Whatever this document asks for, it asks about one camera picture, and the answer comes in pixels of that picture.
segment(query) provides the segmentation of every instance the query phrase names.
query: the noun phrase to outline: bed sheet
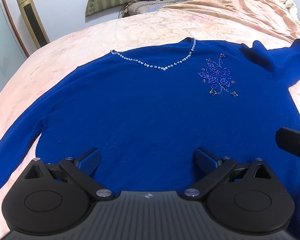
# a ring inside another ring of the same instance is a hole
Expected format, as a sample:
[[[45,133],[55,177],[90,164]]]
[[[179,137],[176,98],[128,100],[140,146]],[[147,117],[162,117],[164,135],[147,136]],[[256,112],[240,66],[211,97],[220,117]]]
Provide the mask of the bed sheet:
[[[288,47],[300,38],[300,27],[285,14],[265,0],[199,0],[66,35],[32,54],[0,93],[0,139],[38,97],[77,66],[102,57],[110,49],[125,51],[175,43],[186,37],[245,43],[249,47],[259,40],[267,49]],[[289,90],[300,112],[300,81]],[[0,190],[0,239],[9,231],[1,212],[2,200],[35,157],[38,140]]]

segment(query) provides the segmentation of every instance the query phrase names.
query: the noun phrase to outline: bed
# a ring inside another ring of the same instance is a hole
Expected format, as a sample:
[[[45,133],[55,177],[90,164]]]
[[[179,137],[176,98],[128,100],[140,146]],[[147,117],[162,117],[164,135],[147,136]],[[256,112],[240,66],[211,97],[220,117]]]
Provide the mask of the bed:
[[[267,49],[275,49],[288,47],[300,38],[300,27],[287,11],[269,0],[197,0],[71,33],[32,54],[2,90],[0,139],[25,109],[77,66],[111,49],[125,51],[175,43],[186,37],[245,43],[249,47],[259,40]],[[300,113],[300,81],[289,91]],[[1,212],[2,200],[35,157],[39,139],[0,190],[0,239],[9,231]]]

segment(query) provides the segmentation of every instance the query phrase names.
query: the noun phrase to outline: sweater sleeve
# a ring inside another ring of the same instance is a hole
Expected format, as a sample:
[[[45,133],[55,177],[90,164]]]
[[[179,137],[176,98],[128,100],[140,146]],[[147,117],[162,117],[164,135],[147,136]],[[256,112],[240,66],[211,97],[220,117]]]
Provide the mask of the sweater sleeve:
[[[53,112],[58,104],[63,103],[61,96],[63,88],[71,86],[71,82],[89,74],[96,68],[96,62],[107,58],[108,56],[104,56],[78,67],[39,97],[10,126],[0,140],[0,189],[20,165],[32,143],[41,133],[48,114]]]
[[[288,87],[300,80],[300,39],[288,48],[267,50],[260,41],[252,48],[241,44],[240,51],[253,63],[263,67],[268,75],[282,81]]]

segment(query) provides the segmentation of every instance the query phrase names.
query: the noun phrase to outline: circular pad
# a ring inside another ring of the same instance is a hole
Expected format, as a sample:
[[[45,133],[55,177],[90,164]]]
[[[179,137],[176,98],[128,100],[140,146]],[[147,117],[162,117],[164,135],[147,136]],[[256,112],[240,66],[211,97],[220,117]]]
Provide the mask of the circular pad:
[[[61,202],[62,197],[58,193],[49,190],[34,192],[25,199],[26,207],[36,212],[51,211],[60,206]]]
[[[235,195],[234,202],[246,211],[262,211],[271,205],[271,198],[260,191],[246,190]]]

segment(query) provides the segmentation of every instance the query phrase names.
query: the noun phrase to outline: sweater neckline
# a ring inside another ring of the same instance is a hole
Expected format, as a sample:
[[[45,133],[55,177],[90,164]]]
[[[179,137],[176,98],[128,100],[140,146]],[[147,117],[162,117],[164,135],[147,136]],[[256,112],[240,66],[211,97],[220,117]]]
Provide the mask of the sweater neckline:
[[[182,58],[181,60],[175,61],[175,62],[173,62],[173,63],[171,63],[169,65],[166,65],[166,66],[157,66],[157,65],[150,64],[148,62],[144,62],[144,61],[136,59],[136,58],[126,57],[124,54],[122,54],[122,52],[117,52],[117,51],[115,51],[113,49],[110,50],[110,52],[111,52],[111,54],[117,55],[117,56],[121,57],[124,60],[134,61],[134,62],[139,63],[139,64],[141,64],[143,66],[146,66],[146,67],[155,68],[155,69],[161,69],[161,70],[165,71],[165,70],[167,70],[169,68],[172,68],[172,67],[174,67],[174,66],[176,66],[178,64],[181,64],[181,63],[185,62],[187,59],[189,59],[191,57],[192,53],[194,52],[195,46],[196,46],[196,39],[193,38],[193,37],[191,37],[191,40],[192,40],[192,47],[189,50],[188,55],[185,56],[184,58]]]

